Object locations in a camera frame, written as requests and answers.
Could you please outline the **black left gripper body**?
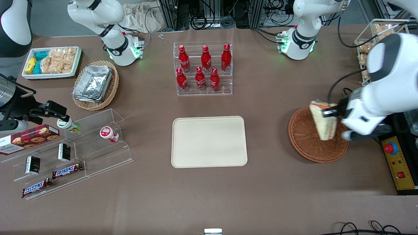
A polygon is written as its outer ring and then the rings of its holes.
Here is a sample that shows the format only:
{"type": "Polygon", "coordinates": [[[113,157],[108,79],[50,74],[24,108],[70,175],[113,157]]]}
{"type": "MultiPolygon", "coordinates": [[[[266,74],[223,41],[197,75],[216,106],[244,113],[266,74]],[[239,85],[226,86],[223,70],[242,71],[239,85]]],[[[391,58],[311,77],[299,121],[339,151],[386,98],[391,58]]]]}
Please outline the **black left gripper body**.
{"type": "Polygon", "coordinates": [[[347,109],[350,98],[341,98],[336,106],[336,116],[342,122],[343,119],[347,118],[351,112],[350,109],[347,109]]]}

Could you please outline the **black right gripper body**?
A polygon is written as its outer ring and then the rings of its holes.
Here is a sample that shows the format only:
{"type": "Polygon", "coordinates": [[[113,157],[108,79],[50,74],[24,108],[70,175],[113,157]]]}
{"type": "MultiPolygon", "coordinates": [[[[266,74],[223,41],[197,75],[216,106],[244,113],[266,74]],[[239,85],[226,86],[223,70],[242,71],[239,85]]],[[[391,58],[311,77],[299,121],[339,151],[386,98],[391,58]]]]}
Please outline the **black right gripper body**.
{"type": "Polygon", "coordinates": [[[40,102],[33,96],[22,98],[20,93],[15,93],[7,103],[7,119],[29,121],[30,111],[42,111],[40,102]]]}

